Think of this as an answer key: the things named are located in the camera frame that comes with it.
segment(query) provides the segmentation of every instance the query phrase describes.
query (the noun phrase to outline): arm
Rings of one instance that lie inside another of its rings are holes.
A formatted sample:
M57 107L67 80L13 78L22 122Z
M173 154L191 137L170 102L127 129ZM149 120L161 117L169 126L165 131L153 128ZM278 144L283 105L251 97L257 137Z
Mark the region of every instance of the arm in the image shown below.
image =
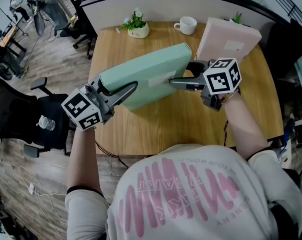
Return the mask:
M265 136L238 93L226 100L224 107L235 138L237 152L244 159L268 147ZM293 222L298 224L301 234L302 193L280 167L275 152L272 150L259 152L248 162L261 181L267 201L280 204L289 213Z
M268 147L265 136L238 93L226 100L224 108L235 138L237 152L244 159Z
M73 186L85 186L101 192L93 128L86 131L77 128L75 131L67 168L67 188Z
M67 239L96 240L105 233L108 204L101 193L95 154L95 133L76 129L67 168Z

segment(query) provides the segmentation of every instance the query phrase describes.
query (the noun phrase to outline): potted plant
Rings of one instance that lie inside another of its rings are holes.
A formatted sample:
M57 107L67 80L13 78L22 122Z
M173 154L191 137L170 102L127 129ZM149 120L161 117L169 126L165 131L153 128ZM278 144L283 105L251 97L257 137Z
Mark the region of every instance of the potted plant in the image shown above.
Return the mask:
M230 21L237 24L242 24L241 19L242 19L242 13L237 12L235 17L231 18Z
M129 36L134 38L145 38L150 33L150 28L147 22L143 21L143 13L139 8L135 8L131 17L124 19L124 23L120 27L121 30L128 30Z

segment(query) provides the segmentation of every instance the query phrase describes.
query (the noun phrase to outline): pink box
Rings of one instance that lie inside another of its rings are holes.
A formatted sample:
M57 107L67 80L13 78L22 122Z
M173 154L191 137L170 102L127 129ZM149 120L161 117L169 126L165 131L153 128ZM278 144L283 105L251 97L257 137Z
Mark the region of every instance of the pink box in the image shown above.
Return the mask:
M236 58L238 63L261 40L261 33L231 21L209 18L196 52L197 60Z

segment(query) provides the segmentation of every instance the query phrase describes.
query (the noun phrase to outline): white partition wall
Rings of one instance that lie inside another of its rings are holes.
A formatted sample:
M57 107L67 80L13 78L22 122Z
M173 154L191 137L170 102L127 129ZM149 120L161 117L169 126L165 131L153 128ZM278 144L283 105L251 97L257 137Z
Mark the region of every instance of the white partition wall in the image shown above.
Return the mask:
M261 32L262 45L275 23L258 12L223 0L104 0L83 9L98 34L100 29L122 24L136 7L145 13L147 21L156 22L179 22L180 17L191 16L199 23L206 23L209 17L229 19L241 12L242 23Z

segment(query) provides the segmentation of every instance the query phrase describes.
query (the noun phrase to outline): office desk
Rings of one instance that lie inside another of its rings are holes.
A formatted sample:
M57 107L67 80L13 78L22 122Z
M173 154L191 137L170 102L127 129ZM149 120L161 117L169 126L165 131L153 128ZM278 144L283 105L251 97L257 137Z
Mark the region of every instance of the office desk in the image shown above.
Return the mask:
M17 41L14 40L13 37L16 34L16 32L18 32L18 27L14 25L10 29L10 31L5 35L5 37L3 38L3 40L0 42L0 46L2 46L2 47L6 47L7 46L8 49L10 50L10 52L13 53L16 56L17 63L20 64L20 62L22 61L23 57L25 56L26 48L24 48ZM14 50L12 50L9 47L10 43L15 44L15 46L18 47L21 50L21 52L20 53L16 53Z
M199 24L193 35L183 35L172 22L151 22L145 39L118 34L114 27L98 34L89 81L99 72L144 54L186 42L195 55L203 35ZM241 62L242 97L268 139L283 135L280 104L275 85L257 45ZM115 115L105 125L98 124L96 140L108 151L119 155L155 155L176 144L223 145L226 116L202 104L199 92L176 93L136 111L115 107ZM235 146L228 129L227 146Z

